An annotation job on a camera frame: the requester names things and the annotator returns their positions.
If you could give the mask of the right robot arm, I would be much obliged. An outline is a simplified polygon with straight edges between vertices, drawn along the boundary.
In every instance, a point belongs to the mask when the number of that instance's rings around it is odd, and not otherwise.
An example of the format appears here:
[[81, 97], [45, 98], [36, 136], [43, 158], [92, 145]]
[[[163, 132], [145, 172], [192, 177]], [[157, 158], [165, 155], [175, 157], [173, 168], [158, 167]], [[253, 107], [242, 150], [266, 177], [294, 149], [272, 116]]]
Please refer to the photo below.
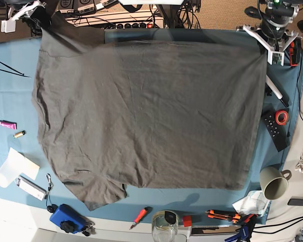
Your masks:
[[42, 1], [4, 1], [8, 8], [6, 19], [1, 20], [1, 32], [12, 33], [16, 31], [16, 21], [24, 19], [39, 26], [49, 28], [51, 16], [46, 11], [46, 3]]

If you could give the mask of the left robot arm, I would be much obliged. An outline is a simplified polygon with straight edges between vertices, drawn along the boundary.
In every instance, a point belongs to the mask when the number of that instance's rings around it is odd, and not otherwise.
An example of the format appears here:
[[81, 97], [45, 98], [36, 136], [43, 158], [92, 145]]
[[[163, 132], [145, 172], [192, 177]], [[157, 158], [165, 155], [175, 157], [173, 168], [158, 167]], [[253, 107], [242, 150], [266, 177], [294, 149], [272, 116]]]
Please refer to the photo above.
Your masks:
[[288, 24], [298, 15], [303, 1], [257, 1], [256, 7], [248, 7], [245, 14], [261, 21], [259, 26], [243, 25], [237, 31], [246, 32], [267, 50], [267, 61], [271, 65], [284, 65], [285, 53], [290, 66], [299, 65], [301, 37], [296, 31], [287, 30]]

